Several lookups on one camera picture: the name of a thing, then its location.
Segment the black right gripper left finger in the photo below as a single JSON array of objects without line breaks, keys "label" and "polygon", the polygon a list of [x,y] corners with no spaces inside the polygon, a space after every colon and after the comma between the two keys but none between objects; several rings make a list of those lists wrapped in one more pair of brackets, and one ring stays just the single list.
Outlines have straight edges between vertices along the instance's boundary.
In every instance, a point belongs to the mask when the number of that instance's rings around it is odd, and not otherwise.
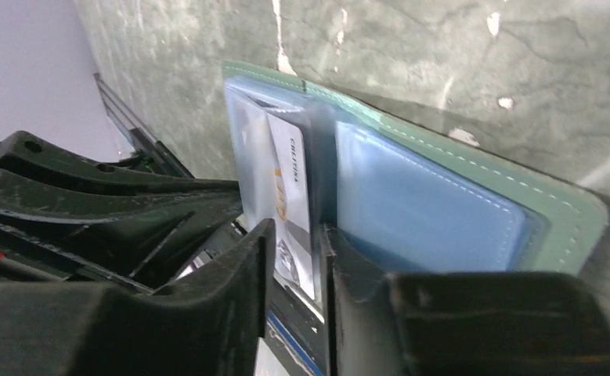
[{"label": "black right gripper left finger", "polygon": [[0,375],[251,375],[276,227],[153,295],[100,282],[0,282]]}]

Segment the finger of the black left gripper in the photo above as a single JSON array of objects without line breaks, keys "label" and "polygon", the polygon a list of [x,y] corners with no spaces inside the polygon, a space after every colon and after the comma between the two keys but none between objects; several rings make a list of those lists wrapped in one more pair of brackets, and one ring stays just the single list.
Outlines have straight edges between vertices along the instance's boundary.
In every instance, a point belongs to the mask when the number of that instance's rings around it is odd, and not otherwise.
[{"label": "finger of the black left gripper", "polygon": [[195,179],[103,163],[70,152],[29,132],[17,131],[0,141],[0,170],[29,180],[80,193],[103,195],[175,194],[219,192],[238,195],[239,183],[230,180]]},{"label": "finger of the black left gripper", "polygon": [[175,278],[240,211],[234,181],[161,176],[88,193],[0,169],[0,231],[138,291]]}]

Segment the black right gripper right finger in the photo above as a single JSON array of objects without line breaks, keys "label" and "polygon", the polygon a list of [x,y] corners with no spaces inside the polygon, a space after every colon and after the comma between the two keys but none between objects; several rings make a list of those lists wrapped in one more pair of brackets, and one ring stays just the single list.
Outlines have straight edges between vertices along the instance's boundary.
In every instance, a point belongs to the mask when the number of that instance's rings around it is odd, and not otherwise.
[{"label": "black right gripper right finger", "polygon": [[388,273],[320,240],[330,375],[610,375],[610,322],[573,276]]}]

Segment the green leather card holder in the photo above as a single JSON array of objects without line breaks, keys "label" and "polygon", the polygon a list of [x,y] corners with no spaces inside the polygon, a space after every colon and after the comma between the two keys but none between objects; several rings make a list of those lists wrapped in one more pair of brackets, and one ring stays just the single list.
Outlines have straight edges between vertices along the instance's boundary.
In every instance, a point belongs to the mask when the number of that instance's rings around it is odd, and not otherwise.
[{"label": "green leather card holder", "polygon": [[571,275],[608,226],[593,194],[351,96],[249,63],[223,74],[225,102],[245,96],[301,130],[315,302],[326,224],[389,272]]}]

